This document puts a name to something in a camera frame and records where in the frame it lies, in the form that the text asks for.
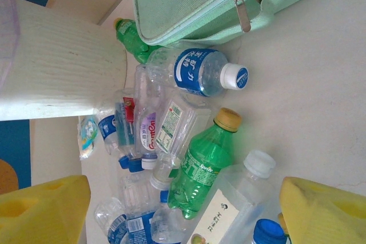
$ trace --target white bottle cap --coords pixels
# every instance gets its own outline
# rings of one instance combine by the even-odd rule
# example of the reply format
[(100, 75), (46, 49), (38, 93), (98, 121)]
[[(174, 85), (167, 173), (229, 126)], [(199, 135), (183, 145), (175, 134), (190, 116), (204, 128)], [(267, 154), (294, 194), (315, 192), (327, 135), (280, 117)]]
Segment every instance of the white bottle cap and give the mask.
[(248, 70), (239, 64), (226, 64), (220, 74), (220, 84), (225, 89), (241, 90), (248, 81)]
[(246, 156), (244, 166), (260, 178), (269, 178), (272, 170), (276, 167), (276, 161), (262, 151), (253, 150)]

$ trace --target crushed plastic bottle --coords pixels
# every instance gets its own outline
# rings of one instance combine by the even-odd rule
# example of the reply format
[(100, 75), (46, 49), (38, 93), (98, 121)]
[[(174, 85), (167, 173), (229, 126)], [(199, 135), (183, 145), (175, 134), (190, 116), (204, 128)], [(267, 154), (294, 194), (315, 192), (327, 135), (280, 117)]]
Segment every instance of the crushed plastic bottle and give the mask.
[(125, 206), (130, 244), (152, 244), (150, 222), (159, 208), (159, 192), (150, 184), (151, 171), (140, 159), (129, 161), (132, 174), (120, 180), (120, 199)]
[(133, 54), (135, 59), (141, 64), (145, 64), (150, 54), (161, 48), (161, 46), (150, 46), (144, 43), (138, 35), (136, 22), (131, 19), (117, 18), (114, 21), (117, 31), (117, 39), (125, 45), (126, 50)]
[(228, 63), (225, 55), (213, 49), (160, 48), (146, 64), (152, 79), (204, 97), (214, 97), (225, 89), (241, 90), (248, 81), (248, 70)]
[(271, 156), (254, 150), (244, 164), (222, 169), (183, 243), (197, 235), (208, 243), (243, 243), (269, 205), (273, 187), (267, 179), (275, 165)]
[(179, 209), (170, 209), (168, 191), (160, 192), (161, 207), (151, 220), (151, 235), (154, 244), (178, 244), (183, 240), (188, 221)]
[(164, 101), (164, 90), (161, 85), (150, 79), (145, 65), (136, 67), (134, 87), (135, 157), (142, 158), (144, 169), (152, 170), (157, 161), (156, 127), (159, 110)]
[(167, 101), (156, 135), (158, 161), (150, 179), (156, 189), (169, 189), (190, 139), (206, 129), (211, 112), (207, 101), (196, 95), (175, 93)]
[(178, 176), (170, 186), (168, 205), (181, 209), (186, 219), (197, 215), (220, 170), (233, 163), (232, 135), (241, 117), (221, 108), (214, 122), (190, 140)]
[(124, 208), (117, 198), (100, 202), (94, 211), (94, 219), (110, 244), (129, 243)]

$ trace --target bottle cap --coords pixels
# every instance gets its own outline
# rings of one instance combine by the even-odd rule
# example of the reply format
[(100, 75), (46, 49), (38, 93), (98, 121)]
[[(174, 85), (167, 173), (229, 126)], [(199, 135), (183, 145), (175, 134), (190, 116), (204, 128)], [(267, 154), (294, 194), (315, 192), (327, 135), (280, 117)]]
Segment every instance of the bottle cap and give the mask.
[(269, 178), (272, 170), (276, 167), (276, 161), (262, 151), (253, 150), (244, 159), (244, 166), (260, 178)]
[(161, 203), (167, 203), (168, 202), (168, 194), (169, 194), (169, 191), (161, 191), (160, 192), (160, 202)]
[(166, 191), (169, 190), (170, 187), (170, 182), (163, 182), (160, 181), (159, 179), (157, 179), (153, 174), (150, 177), (150, 183), (151, 185), (157, 189), (157, 190), (161, 190), (161, 191)]
[(129, 162), (129, 159), (128, 159), (128, 157), (125, 155), (125, 156), (123, 156), (123, 157), (121, 157), (119, 160), (118, 160), (118, 162), (120, 163), (120, 165), (121, 165), (121, 168), (122, 169), (128, 169), (128, 162)]
[(287, 237), (281, 226), (269, 219), (259, 219), (254, 228), (256, 244), (286, 244)]
[(246, 67), (227, 63), (220, 73), (220, 84), (225, 89), (241, 90), (246, 86), (249, 73)]
[(128, 169), (130, 170), (131, 173), (143, 171), (144, 169), (142, 168), (142, 165), (141, 165), (141, 158), (129, 160)]
[(284, 215), (282, 213), (279, 213), (279, 223), (281, 225), (281, 228), (283, 229), (285, 235), (289, 235), (288, 234), (288, 230), (287, 230), (287, 226), (286, 226), (286, 222), (285, 222), (285, 218), (284, 218)]
[(233, 110), (221, 108), (213, 121), (224, 130), (235, 133), (241, 124), (241, 116)]

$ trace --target zipper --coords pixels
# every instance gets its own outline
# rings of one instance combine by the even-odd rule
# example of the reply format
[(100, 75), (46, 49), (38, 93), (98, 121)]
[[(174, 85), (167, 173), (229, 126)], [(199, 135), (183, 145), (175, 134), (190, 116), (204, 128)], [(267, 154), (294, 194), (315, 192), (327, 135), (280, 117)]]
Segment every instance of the zipper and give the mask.
[(248, 12), (246, 10), (245, 2), (244, 0), (234, 0), (234, 3), (236, 11), (238, 13), (241, 30), (247, 33), (250, 31), (252, 27), (250, 25), (250, 19), (248, 16)]

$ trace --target water bottle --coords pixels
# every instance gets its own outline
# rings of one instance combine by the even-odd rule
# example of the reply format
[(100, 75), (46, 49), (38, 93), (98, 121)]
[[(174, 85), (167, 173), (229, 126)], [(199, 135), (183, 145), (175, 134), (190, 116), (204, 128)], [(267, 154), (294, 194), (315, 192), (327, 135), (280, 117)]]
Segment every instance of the water bottle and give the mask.
[(136, 156), (133, 126), (135, 104), (133, 95), (133, 89), (122, 89), (114, 93), (118, 147), (124, 154), (119, 160), (122, 169), (128, 169), (129, 159)]
[(286, 244), (287, 237), (280, 224), (270, 219), (259, 219), (254, 228), (252, 244)]
[(222, 169), (183, 243), (198, 235), (208, 243), (243, 243), (269, 205), (273, 187), (267, 179), (275, 165), (271, 156), (253, 150), (244, 164)]
[(182, 241), (187, 220), (179, 209), (170, 209), (167, 204), (168, 191), (160, 192), (161, 207), (151, 220), (151, 235), (154, 244), (178, 244)]
[(197, 215), (220, 170), (233, 164), (232, 135), (240, 123), (240, 115), (221, 108), (214, 125), (190, 140), (168, 199), (169, 207), (181, 209), (184, 218)]
[(110, 244), (128, 244), (126, 216), (121, 202), (112, 197), (100, 202), (95, 211), (94, 219), (107, 236)]
[(164, 90), (150, 79), (145, 65), (136, 67), (134, 99), (136, 157), (142, 158), (144, 169), (152, 170), (157, 161), (156, 126), (158, 111), (164, 101)]
[(126, 50), (132, 53), (141, 64), (145, 64), (150, 54), (161, 47), (147, 45), (141, 40), (135, 20), (117, 18), (114, 21), (114, 27), (117, 31), (117, 39), (125, 45)]
[(118, 148), (115, 112), (113, 101), (103, 101), (94, 117), (103, 136), (107, 153), (119, 159), (122, 153)]
[(160, 48), (151, 53), (147, 66), (152, 79), (204, 97), (225, 89), (241, 90), (248, 81), (245, 67), (228, 63), (223, 53), (213, 49)]
[(140, 159), (129, 161), (130, 175), (120, 180), (120, 200), (125, 206), (130, 244), (152, 244), (151, 219), (159, 208), (159, 192), (150, 184), (151, 171)]

